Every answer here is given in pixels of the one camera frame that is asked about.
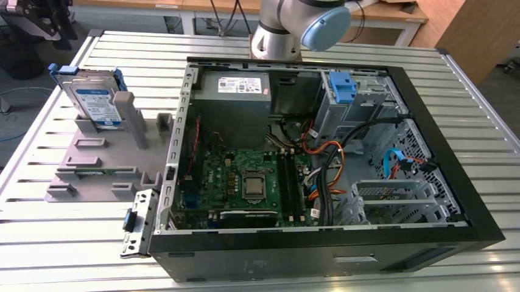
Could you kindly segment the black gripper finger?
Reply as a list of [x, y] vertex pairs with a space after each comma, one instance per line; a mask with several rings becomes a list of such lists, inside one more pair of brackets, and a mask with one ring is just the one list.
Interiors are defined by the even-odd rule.
[[61, 36], [52, 25], [47, 24], [41, 18], [25, 14], [20, 20], [20, 27], [33, 36], [43, 37], [45, 40], [60, 40]]
[[77, 34], [72, 26], [72, 21], [69, 19], [71, 12], [69, 7], [72, 6], [72, 1], [59, 0], [52, 1], [53, 7], [53, 21], [60, 34], [60, 40], [53, 42], [53, 46], [60, 50], [72, 50], [71, 40], [77, 39]]

